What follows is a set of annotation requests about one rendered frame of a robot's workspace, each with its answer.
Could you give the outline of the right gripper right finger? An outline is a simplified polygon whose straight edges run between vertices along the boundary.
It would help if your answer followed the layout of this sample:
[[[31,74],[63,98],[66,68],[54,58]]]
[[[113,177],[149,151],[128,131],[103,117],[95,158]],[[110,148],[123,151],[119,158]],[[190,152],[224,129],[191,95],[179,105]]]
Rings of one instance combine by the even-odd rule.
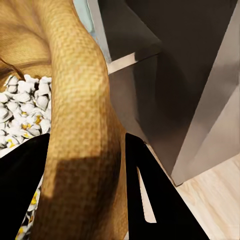
[[[125,134],[129,240],[210,240],[148,146]],[[156,223],[145,220],[139,174]]]

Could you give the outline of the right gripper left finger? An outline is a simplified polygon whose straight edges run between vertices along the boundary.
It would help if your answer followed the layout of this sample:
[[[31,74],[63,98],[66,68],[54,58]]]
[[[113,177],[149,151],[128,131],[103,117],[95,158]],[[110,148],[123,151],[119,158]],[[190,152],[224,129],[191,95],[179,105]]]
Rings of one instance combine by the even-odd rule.
[[[50,133],[0,158],[0,240],[15,240],[44,174]]]

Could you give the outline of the popcorn bag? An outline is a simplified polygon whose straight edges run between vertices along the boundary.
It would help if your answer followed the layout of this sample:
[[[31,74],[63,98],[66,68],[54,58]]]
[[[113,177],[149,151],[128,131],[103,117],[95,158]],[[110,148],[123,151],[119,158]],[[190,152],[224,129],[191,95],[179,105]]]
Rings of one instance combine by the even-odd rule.
[[[49,144],[27,240],[124,240],[128,132],[111,103],[105,56],[73,0],[0,0],[0,93],[9,76],[25,75],[51,78]]]

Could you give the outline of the microwave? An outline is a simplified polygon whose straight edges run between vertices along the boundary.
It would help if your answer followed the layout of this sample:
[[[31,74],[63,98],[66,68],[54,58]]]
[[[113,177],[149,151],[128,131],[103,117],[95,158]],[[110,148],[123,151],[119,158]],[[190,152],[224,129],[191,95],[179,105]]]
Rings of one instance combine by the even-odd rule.
[[[95,24],[88,0],[73,0],[79,19],[87,29],[88,33],[95,30]]]

